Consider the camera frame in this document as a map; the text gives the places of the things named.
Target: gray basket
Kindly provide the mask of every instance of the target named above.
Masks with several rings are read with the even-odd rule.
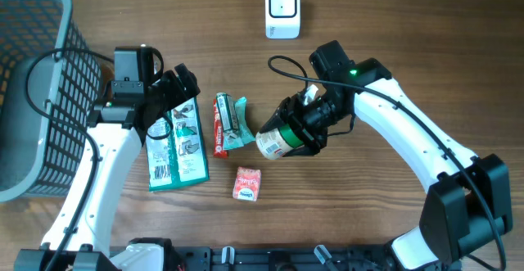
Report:
[[[0,201],[64,196],[75,177],[84,137],[39,116],[23,93],[38,54],[54,47],[88,48],[72,11],[71,0],[0,0]],[[48,114],[85,127],[101,77],[92,56],[59,53],[37,64],[29,94]]]

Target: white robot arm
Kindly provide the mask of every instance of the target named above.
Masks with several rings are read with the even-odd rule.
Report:
[[[472,165],[475,153],[457,143],[424,115],[408,99],[396,80],[379,79],[366,87],[401,102],[446,142],[463,167],[467,168]],[[426,193],[432,184],[439,181],[439,174],[459,171],[459,168],[445,157],[444,152],[422,130],[420,125],[384,99],[370,93],[355,94],[355,114],[377,130],[408,163]],[[408,270],[417,269],[438,260],[427,246],[418,227],[396,238],[391,247],[399,262]]]
[[[154,56],[161,62],[158,72]],[[19,253],[15,270],[63,270],[68,265],[82,270],[162,270],[167,259],[174,259],[170,241],[163,239],[135,241],[126,251],[108,259],[120,194],[149,136],[147,129],[159,118],[168,120],[167,111],[200,92],[195,75],[184,64],[174,69],[178,75],[172,70],[163,72],[163,61],[155,48],[116,48],[112,98],[95,102],[87,118],[87,132],[77,128],[89,141],[65,203],[40,248]]]

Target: wooden table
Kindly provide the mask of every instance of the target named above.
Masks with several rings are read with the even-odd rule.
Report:
[[[316,157],[265,160],[255,144],[214,159],[211,102],[217,92],[248,99],[257,131],[303,84],[267,67],[272,55],[297,59],[333,39],[356,61],[376,57],[444,131],[480,156],[509,167],[513,231],[508,269],[524,269],[523,0],[302,0],[300,38],[264,36],[264,0],[74,0],[91,49],[147,43],[166,65],[184,62],[198,78],[210,181],[148,192],[145,147],[127,178],[112,245],[168,237],[176,246],[315,246],[384,243],[418,224],[425,194],[411,169],[377,132],[357,120]],[[297,72],[291,66],[279,65]],[[332,130],[344,130],[342,121]],[[232,199],[238,166],[262,170],[256,203]],[[62,199],[0,205],[0,269],[20,248],[38,247]],[[477,255],[497,265],[494,243]],[[467,269],[481,269],[465,260]]]

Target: white device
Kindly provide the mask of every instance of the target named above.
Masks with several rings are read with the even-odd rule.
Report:
[[[296,38],[300,32],[300,0],[265,0],[265,35]]]

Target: red package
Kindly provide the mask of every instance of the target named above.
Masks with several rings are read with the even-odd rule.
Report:
[[[216,106],[216,99],[213,100],[213,109],[215,110],[215,149],[213,156],[219,158],[228,158],[228,152],[224,150],[224,129],[220,122],[219,108]]]
[[[233,198],[242,201],[256,201],[260,190],[260,176],[259,169],[238,167]]]

